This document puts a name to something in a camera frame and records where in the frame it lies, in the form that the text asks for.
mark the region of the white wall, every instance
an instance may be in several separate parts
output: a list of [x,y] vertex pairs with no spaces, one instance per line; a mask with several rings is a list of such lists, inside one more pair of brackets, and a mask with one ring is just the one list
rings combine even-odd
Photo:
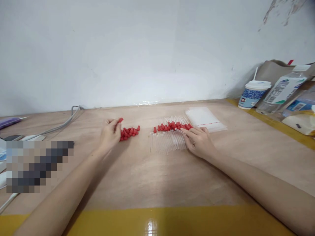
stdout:
[[315,61],[304,2],[0,0],[0,116],[239,95],[265,60]]

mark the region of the paper cup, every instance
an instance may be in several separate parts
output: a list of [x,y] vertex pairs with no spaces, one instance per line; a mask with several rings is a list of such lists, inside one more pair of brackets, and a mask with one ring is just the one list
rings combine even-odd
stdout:
[[245,90],[239,100],[239,108],[245,110],[251,109],[269,88],[271,88],[271,83],[269,81],[249,81],[245,85]]

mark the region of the yellow tape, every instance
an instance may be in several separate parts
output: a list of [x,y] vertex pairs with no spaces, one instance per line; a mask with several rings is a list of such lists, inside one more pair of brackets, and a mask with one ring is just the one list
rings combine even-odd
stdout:
[[[238,101],[233,100],[233,99],[227,99],[228,102],[232,103],[235,106],[238,106]],[[255,111],[255,109],[250,109],[250,110],[244,110],[241,109],[252,116],[256,117],[257,119],[263,121],[264,123],[270,125],[271,127],[279,130],[280,132],[290,136],[291,138],[295,139],[296,141],[300,142],[301,144],[304,144],[306,147],[315,150],[315,140],[313,139],[314,137],[311,136],[306,136],[295,129],[292,129],[291,127],[281,123],[280,121],[276,121],[271,119],[270,117],[259,114]]]
[[[27,215],[0,216],[12,235]],[[259,205],[83,211],[68,233],[81,235],[295,235]]]

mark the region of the blue cup pattern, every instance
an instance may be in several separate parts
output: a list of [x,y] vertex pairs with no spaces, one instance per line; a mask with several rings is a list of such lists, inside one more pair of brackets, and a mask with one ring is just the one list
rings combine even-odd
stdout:
[[262,98],[265,92],[266,90],[259,91],[246,88],[240,98],[239,106],[245,108],[252,108]]

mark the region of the gray cable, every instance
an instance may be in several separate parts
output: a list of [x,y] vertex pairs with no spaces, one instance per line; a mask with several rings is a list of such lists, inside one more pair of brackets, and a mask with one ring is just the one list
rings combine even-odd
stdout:
[[[74,107],[77,107],[78,109],[75,111],[75,113],[73,114],[73,108]],[[33,139],[33,138],[36,138],[36,137],[38,137],[38,136],[40,136],[40,135],[43,135],[43,134],[48,134],[48,133],[52,133],[52,132],[55,132],[55,131],[57,131],[57,130],[59,130],[59,129],[62,129],[63,127],[65,127],[65,126],[67,126],[71,121],[72,121],[72,118],[75,116],[75,114],[79,111],[79,110],[82,110],[83,108],[79,105],[79,106],[72,106],[72,108],[71,108],[71,117],[65,122],[65,123],[63,123],[62,125],[60,125],[60,126],[58,126],[58,127],[56,127],[56,128],[52,128],[52,129],[49,129],[49,130],[47,130],[47,131],[44,131],[44,132],[42,132],[42,133],[40,133],[40,134],[38,134],[38,135],[36,135],[36,136],[34,136],[34,137],[30,137],[30,138],[28,138],[28,139],[26,139],[26,140],[24,140],[24,141],[28,141],[28,140],[30,140],[30,139]]]

